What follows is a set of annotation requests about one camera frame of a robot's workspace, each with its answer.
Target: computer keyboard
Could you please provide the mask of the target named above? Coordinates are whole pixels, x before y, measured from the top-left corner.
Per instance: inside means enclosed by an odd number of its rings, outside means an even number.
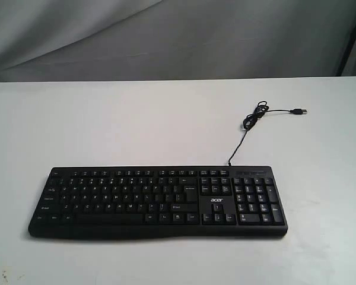
[[[283,236],[269,166],[56,167],[28,231],[65,239]]]

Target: space bar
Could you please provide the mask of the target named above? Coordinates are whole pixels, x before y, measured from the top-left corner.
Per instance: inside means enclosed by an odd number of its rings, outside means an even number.
[[[142,224],[142,214],[79,214],[79,224]]]

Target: table surface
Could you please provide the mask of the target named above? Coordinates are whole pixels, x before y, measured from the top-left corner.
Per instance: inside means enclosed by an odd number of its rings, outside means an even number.
[[[282,239],[34,239],[54,166],[273,168]],[[356,77],[0,83],[0,284],[347,284],[356,281]]]

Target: black cable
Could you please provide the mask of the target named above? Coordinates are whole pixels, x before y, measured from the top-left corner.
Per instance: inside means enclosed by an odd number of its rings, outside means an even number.
[[[255,108],[253,113],[247,115],[246,118],[243,121],[243,128],[245,129],[245,132],[244,132],[244,135],[242,136],[242,138],[240,140],[240,143],[238,144],[238,146],[234,150],[234,152],[231,155],[231,157],[228,159],[228,165],[229,166],[231,166],[231,159],[234,157],[234,155],[236,154],[237,150],[239,149],[239,147],[243,143],[246,134],[250,131],[250,129],[252,129],[254,127],[254,125],[257,123],[258,119],[261,119],[262,116],[265,115],[265,113],[268,113],[268,112],[289,112],[289,113],[295,114],[295,115],[302,115],[302,114],[306,114],[307,110],[305,110],[305,109],[269,110],[268,102],[267,101],[260,101],[257,104],[257,107]]]

